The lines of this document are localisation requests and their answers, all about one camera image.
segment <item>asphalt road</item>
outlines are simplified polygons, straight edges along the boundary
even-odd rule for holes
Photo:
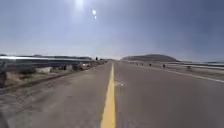
[[[224,127],[224,83],[121,62],[111,67],[0,95],[0,110],[11,128],[102,128],[113,105],[113,128]]]
[[[114,67],[117,127],[224,127],[224,83],[131,64]]]

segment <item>distant mountain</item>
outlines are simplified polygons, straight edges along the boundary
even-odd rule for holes
[[[124,57],[122,60],[133,60],[133,61],[160,61],[160,62],[178,62],[177,59],[160,54],[149,54],[141,56],[128,56]]]

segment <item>sky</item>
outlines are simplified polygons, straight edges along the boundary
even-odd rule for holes
[[[0,53],[224,60],[222,0],[0,0]]]

